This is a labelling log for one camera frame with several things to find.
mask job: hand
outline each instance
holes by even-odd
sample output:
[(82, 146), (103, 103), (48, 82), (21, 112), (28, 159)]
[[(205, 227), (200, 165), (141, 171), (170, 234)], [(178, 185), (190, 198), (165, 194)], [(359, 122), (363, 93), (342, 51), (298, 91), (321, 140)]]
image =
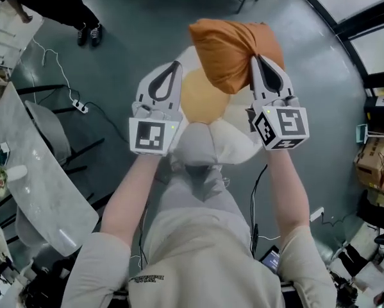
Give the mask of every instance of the hand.
[(32, 16), (29, 16), (26, 12), (20, 14), (19, 17), (21, 18), (24, 24), (27, 24), (32, 21)]

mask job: beige t-shirt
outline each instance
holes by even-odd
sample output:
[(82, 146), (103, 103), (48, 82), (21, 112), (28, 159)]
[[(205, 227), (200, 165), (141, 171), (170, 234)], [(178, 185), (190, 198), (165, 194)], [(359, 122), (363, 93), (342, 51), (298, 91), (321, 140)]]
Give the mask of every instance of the beige t-shirt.
[[(129, 280), (129, 246), (109, 234), (92, 234), (72, 270), (62, 307), (106, 308), (125, 283), (132, 307), (284, 307), (280, 279), (252, 258), (218, 210), (210, 210), (205, 222), (182, 222)], [(286, 239), (278, 274), (294, 282), (304, 307), (335, 307), (337, 292), (309, 227)]]

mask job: light gray pants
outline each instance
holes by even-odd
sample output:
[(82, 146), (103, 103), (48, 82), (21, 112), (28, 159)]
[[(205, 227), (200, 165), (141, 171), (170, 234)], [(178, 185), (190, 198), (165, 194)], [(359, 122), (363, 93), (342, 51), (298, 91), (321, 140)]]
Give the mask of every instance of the light gray pants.
[(206, 207), (234, 213), (244, 219), (235, 199), (226, 189), (222, 174), (211, 169), (203, 184), (203, 200), (193, 195), (192, 180), (186, 170), (175, 173), (160, 199), (158, 212), (184, 207)]

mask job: gray table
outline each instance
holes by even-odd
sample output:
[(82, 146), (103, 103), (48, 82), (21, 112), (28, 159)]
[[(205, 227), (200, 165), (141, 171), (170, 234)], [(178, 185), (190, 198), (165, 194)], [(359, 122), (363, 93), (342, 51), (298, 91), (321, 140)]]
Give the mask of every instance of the gray table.
[(7, 168), (24, 164), (28, 174), (8, 183), (27, 219), (64, 256), (75, 252), (99, 219), (55, 160), (9, 83), (0, 101), (0, 143), (7, 142)]

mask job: power strip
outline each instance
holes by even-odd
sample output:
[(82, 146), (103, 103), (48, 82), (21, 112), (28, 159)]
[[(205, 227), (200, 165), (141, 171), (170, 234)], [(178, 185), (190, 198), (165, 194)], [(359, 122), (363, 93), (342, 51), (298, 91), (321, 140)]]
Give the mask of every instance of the power strip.
[(77, 99), (75, 99), (73, 101), (72, 105), (73, 105), (73, 107), (75, 107), (81, 113), (86, 114), (87, 112), (89, 112), (89, 108), (87, 106), (85, 106), (85, 104), (83, 104), (80, 101), (78, 101)]
[(319, 207), (316, 211), (314, 211), (312, 214), (310, 214), (310, 222), (315, 221), (323, 213), (324, 213), (324, 208), (323, 207)]

